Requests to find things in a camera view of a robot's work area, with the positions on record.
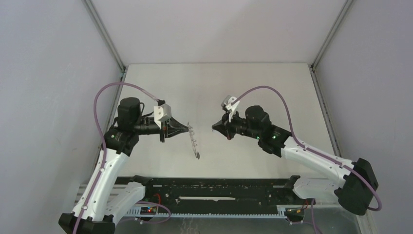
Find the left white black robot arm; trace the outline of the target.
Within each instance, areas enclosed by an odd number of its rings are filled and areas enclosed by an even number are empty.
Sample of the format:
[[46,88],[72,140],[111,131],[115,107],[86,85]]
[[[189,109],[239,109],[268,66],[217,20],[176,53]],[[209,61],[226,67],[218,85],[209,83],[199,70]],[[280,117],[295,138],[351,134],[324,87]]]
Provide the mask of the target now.
[[65,233],[113,234],[135,203],[152,201],[153,188],[137,181],[129,182],[114,199],[109,197],[140,135],[158,135],[164,142],[188,132],[189,128],[171,116],[171,108],[163,100],[157,102],[153,113],[143,115],[143,110],[144,104],[138,98],[120,101],[118,116],[104,134],[97,165],[83,195],[70,213],[63,213],[59,218],[58,224]]

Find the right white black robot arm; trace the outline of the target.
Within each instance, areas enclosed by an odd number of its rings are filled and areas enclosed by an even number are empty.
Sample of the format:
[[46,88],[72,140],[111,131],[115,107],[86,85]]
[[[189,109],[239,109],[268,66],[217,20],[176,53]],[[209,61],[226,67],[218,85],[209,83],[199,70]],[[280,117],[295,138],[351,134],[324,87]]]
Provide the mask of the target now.
[[272,124],[261,106],[248,107],[244,118],[237,111],[226,111],[212,129],[228,140],[236,135],[257,139],[258,146],[266,153],[293,160],[325,176],[334,185],[332,195],[347,211],[365,215],[370,209],[378,181],[369,161],[363,158],[352,161],[306,146],[290,131]]

